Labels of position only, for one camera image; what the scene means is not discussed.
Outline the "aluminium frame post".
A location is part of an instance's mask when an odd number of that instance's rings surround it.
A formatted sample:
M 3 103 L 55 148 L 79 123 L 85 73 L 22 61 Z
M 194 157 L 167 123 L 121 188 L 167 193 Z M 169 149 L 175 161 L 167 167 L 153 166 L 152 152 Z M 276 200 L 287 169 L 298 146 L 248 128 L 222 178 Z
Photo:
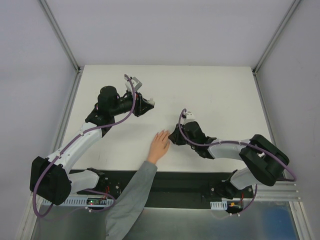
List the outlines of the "aluminium frame post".
M 260 56 L 257 64 L 252 69 L 252 73 L 254 76 L 257 75 L 257 73 L 259 72 L 261 67 L 264 65 L 265 61 L 267 60 L 267 58 L 271 54 L 273 48 L 276 46 L 276 43 L 278 42 L 282 33 L 284 32 L 285 28 L 289 24 L 289 21 L 291 20 L 291 18 L 293 17 L 293 15 L 295 14 L 295 12 L 297 11 L 297 9 L 299 8 L 299 6 L 301 5 L 302 2 L 303 2 L 303 0 L 293 0 L 290 3 L 289 8 L 285 12 L 279 25 L 277 26 L 276 30 L 274 31 L 272 37 L 268 41 L 268 43 L 267 43 L 265 49 L 263 50 L 262 55 Z
M 65 55 L 67 56 L 70 64 L 72 65 L 73 69 L 75 72 L 78 74 L 81 71 L 81 66 L 78 64 L 78 61 L 76 60 L 60 26 L 59 23 L 57 22 L 54 13 L 52 12 L 48 2 L 46 0 L 38 0 L 37 1 L 47 18 L 60 46 L 62 47 L 62 50 L 64 51 Z

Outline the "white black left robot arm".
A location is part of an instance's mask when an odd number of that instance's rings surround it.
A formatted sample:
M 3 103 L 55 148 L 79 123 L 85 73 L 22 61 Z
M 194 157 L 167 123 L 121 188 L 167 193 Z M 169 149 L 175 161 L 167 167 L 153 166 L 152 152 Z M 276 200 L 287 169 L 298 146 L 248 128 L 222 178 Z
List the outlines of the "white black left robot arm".
M 115 125 L 115 116 L 131 112 L 140 117 L 153 109 L 153 99 L 127 90 L 120 96 L 113 86 L 100 90 L 94 109 L 85 119 L 73 140 L 46 158 L 38 156 L 31 165 L 30 190 L 58 206 L 70 194 L 89 189 L 102 194 L 107 188 L 106 175 L 92 167 L 71 173 L 80 157 Z

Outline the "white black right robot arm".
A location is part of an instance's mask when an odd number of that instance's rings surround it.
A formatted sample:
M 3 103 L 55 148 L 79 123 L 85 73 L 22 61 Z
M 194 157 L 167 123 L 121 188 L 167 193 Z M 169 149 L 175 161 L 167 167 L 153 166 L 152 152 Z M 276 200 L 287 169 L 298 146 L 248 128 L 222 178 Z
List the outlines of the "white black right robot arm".
M 190 146 L 204 159 L 243 161 L 245 168 L 233 171 L 225 181 L 213 187 L 217 195 L 230 200 L 258 183 L 274 186 L 290 163 L 281 150 L 260 134 L 241 141 L 221 140 L 206 136 L 196 121 L 178 123 L 168 139 L 177 146 Z

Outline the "mannequin hand with nails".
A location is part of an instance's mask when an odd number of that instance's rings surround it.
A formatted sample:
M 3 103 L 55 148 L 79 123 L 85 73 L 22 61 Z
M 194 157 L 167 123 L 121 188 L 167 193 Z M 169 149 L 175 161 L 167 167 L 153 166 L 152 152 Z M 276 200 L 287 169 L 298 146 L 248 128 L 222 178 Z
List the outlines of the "mannequin hand with nails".
M 161 159 L 167 152 L 170 147 L 169 141 L 169 131 L 162 130 L 157 132 L 154 136 L 147 156 L 146 161 L 152 164 L 156 164 L 159 159 Z

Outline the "aluminium rail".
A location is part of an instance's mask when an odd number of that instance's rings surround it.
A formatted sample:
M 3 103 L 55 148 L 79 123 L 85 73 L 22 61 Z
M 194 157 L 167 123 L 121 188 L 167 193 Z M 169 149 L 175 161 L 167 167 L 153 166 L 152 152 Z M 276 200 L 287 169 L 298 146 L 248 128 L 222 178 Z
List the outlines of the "aluminium rail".
M 274 186 L 259 183 L 255 199 L 267 202 L 301 202 L 302 196 L 296 183 L 277 181 Z

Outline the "left aluminium frame post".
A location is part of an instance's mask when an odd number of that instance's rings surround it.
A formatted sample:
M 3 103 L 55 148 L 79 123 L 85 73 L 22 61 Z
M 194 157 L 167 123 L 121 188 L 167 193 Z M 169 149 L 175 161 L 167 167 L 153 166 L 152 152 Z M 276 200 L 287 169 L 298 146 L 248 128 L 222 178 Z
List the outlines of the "left aluminium frame post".
M 75 72 L 78 74 L 81 71 L 81 66 L 78 64 L 78 61 L 76 60 L 60 26 L 59 23 L 57 22 L 54 13 L 52 12 L 48 2 L 46 0 L 38 0 L 37 1 L 47 18 L 60 46 L 62 47 L 62 50 L 64 51 L 65 55 L 67 56 L 70 64 L 72 65 L 73 69 Z

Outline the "grey sleeved forearm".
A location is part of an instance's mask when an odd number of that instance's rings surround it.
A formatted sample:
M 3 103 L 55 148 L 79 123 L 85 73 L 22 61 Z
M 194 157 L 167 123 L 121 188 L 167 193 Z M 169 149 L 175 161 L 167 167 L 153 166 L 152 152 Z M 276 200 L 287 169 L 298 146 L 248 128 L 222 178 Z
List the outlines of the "grey sleeved forearm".
M 157 166 L 144 161 L 105 218 L 107 240 L 122 240 L 133 227 L 148 200 Z

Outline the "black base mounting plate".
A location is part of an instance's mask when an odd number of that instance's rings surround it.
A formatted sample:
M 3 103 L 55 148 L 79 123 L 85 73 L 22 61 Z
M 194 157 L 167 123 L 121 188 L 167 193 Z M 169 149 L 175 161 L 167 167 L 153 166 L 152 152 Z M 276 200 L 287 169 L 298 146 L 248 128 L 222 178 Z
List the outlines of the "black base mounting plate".
M 118 199 L 134 170 L 103 170 L 102 184 L 93 190 Z M 145 206 L 147 208 L 209 209 L 211 202 L 222 197 L 216 187 L 229 177 L 229 172 L 162 172 L 155 174 Z

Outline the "right aluminium frame post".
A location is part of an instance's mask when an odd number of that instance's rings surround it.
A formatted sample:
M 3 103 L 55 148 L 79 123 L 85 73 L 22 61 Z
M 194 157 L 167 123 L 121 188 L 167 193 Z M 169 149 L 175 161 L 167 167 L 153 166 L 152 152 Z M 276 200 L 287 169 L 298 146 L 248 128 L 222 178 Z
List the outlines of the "right aluminium frame post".
M 273 48 L 276 46 L 276 43 L 278 42 L 282 33 L 284 32 L 285 28 L 289 24 L 289 21 L 291 20 L 291 18 L 293 17 L 293 15 L 295 14 L 295 12 L 297 11 L 297 9 L 299 8 L 299 6 L 301 5 L 302 2 L 303 2 L 303 0 L 293 0 L 290 3 L 289 8 L 285 12 L 279 25 L 277 26 L 276 30 L 274 31 L 272 37 L 268 41 L 268 43 L 267 43 L 265 49 L 263 50 L 262 55 L 260 56 L 257 64 L 252 69 L 252 73 L 254 76 L 257 75 L 257 73 L 259 72 L 261 67 L 264 65 L 265 61 L 267 60 L 267 58 L 271 54 Z

